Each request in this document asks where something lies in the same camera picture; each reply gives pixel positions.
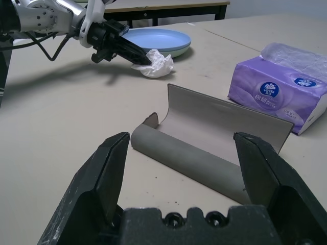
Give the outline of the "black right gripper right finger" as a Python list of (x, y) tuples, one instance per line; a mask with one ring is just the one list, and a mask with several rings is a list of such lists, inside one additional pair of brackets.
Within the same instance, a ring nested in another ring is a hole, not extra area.
[(250, 201), (266, 207), (283, 244), (326, 244), (326, 211), (297, 171), (263, 139), (233, 139)]

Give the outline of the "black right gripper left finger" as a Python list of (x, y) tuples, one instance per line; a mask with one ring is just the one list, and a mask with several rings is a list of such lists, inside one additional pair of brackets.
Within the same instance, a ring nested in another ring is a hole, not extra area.
[(104, 140), (74, 175), (38, 244), (117, 244), (130, 135)]

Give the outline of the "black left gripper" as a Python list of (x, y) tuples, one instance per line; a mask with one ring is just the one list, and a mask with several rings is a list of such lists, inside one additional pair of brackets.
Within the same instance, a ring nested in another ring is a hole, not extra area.
[(128, 26), (117, 21), (92, 23), (88, 30), (88, 44), (97, 52), (92, 54), (91, 60), (100, 63), (102, 60), (111, 61), (119, 55), (136, 65), (150, 65), (144, 49), (125, 38), (120, 41), (120, 49), (114, 51), (112, 43), (127, 32)]

